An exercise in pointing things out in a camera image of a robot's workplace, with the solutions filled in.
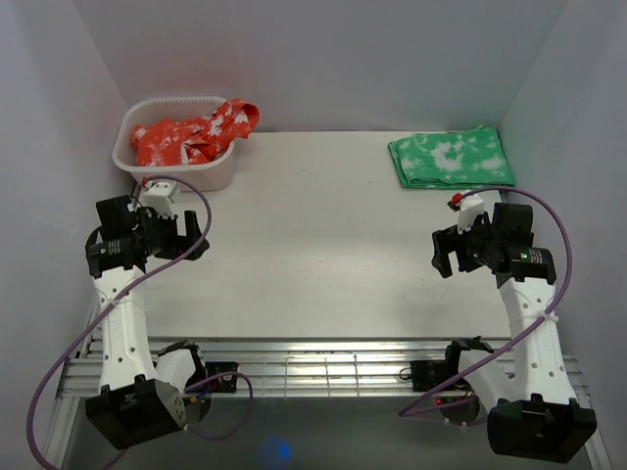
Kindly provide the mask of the red tie-dye trousers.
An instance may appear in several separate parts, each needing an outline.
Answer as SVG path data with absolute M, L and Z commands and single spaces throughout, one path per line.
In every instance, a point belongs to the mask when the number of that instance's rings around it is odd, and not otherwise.
M 235 139 L 248 138 L 259 120 L 255 105 L 231 99 L 208 116 L 137 125 L 129 146 L 140 166 L 204 165 L 220 158 Z

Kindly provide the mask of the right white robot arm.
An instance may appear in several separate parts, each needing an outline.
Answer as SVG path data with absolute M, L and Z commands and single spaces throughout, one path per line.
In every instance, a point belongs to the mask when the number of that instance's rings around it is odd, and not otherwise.
M 595 412 L 579 404 L 565 371 L 550 310 L 556 298 L 551 252 L 534 245 L 533 210 L 496 203 L 484 210 L 478 195 L 456 195 L 455 225 L 433 233 L 433 266 L 452 276 L 450 257 L 461 272 L 486 267 L 496 278 L 512 343 L 513 373 L 497 363 L 497 350 L 479 338 L 453 341 L 442 374 L 455 388 L 468 385 L 487 412 L 487 435 L 499 455 L 565 464 L 597 430 Z

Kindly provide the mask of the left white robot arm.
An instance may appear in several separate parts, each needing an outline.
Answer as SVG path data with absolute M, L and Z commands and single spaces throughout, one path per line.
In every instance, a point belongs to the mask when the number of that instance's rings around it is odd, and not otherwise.
M 120 196 L 96 205 L 99 227 L 86 243 L 89 273 L 106 312 L 102 320 L 103 367 L 97 396 L 86 416 L 116 449 L 178 432 L 187 423 L 184 391 L 201 389 L 208 368 L 191 341 L 152 355 L 146 306 L 138 281 L 148 258 L 198 259 L 209 247 L 193 211 L 177 231 L 173 198 L 148 191 L 142 201 Z

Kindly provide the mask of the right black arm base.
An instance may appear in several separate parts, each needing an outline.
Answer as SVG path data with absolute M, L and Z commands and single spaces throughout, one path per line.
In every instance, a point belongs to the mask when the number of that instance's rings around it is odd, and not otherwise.
M 399 371 L 397 378 L 411 383 L 414 392 L 427 392 L 452 376 L 444 359 L 413 360 Z

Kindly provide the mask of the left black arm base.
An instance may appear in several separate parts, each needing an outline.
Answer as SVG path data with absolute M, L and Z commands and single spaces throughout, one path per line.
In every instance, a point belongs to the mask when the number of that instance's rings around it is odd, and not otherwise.
M 224 372 L 227 372 L 227 375 L 210 381 L 202 391 L 209 394 L 234 394 L 237 391 L 237 378 L 232 375 L 232 372 L 238 369 L 239 364 L 235 361 L 208 361 L 206 370 L 209 377 Z

